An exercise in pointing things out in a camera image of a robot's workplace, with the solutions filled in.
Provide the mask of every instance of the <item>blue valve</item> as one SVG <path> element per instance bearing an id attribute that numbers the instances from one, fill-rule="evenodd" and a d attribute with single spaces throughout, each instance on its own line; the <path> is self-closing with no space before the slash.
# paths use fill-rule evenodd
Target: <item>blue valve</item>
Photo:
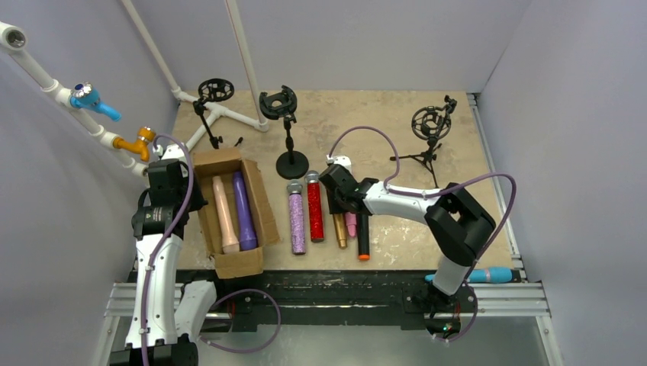
<path id="1" fill-rule="evenodd" d="M 74 90 L 72 90 L 72 96 L 69 97 L 69 103 L 74 108 L 85 108 L 96 113 L 105 114 L 115 122 L 121 119 L 121 113 L 102 102 L 99 92 L 96 91 L 89 82 L 77 84 L 74 87 Z"/>

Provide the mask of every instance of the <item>gray wall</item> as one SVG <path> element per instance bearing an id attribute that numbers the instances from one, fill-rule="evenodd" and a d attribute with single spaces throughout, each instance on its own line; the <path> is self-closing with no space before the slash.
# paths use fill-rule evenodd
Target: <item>gray wall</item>
<path id="1" fill-rule="evenodd" d="M 175 103 L 117 2 L 2 2 L 29 50 L 65 85 L 91 80 L 122 112 L 168 131 Z M 134 260 L 130 217 L 143 182 L 87 136 L 0 53 L 0 355 L 2 364 L 86 366 L 115 280 Z"/>
<path id="2" fill-rule="evenodd" d="M 647 3 L 534 0 L 480 112 L 566 364 L 645 364 Z"/>
<path id="3" fill-rule="evenodd" d="M 471 92 L 485 86 L 529 3 L 238 0 L 262 89 Z M 134 5 L 183 89 L 213 77 L 249 88 L 224 0 Z"/>

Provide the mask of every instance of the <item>faucet handle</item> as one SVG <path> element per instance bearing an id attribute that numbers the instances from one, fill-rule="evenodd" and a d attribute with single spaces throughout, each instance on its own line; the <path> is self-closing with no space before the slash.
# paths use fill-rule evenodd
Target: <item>faucet handle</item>
<path id="1" fill-rule="evenodd" d="M 115 149 L 124 149 L 128 150 L 131 153 L 139 154 L 140 159 L 143 162 L 147 162 L 150 158 L 150 152 L 148 151 L 148 144 L 153 141 L 155 138 L 155 131 L 150 127 L 141 127 L 139 132 L 137 132 L 137 138 L 134 143 L 129 143 L 124 140 L 123 137 L 117 137 L 112 142 L 112 146 Z"/>
<path id="2" fill-rule="evenodd" d="M 89 82 L 74 86 L 74 90 L 69 96 L 69 103 L 77 109 L 85 108 L 96 113 L 105 114 L 115 122 L 121 119 L 121 113 L 101 101 L 99 92 Z"/>

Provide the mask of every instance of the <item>purple glitter tube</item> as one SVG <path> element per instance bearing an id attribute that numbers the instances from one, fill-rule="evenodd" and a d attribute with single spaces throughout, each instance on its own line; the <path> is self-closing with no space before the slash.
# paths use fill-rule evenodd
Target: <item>purple glitter tube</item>
<path id="1" fill-rule="evenodd" d="M 290 194 L 290 227 L 292 231 L 292 254 L 305 254 L 305 230 L 303 216 L 303 198 L 301 191 L 303 185 L 296 179 L 288 183 L 288 194 Z"/>

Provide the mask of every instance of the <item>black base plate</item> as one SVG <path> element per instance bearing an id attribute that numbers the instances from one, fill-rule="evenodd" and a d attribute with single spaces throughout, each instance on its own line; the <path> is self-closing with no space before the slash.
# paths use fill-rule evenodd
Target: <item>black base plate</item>
<path id="1" fill-rule="evenodd" d="M 305 155 L 298 151 L 292 151 L 295 155 L 295 163 L 290 164 L 289 152 L 284 152 L 276 159 L 276 172 L 284 179 L 298 179 L 305 175 L 310 167 Z"/>

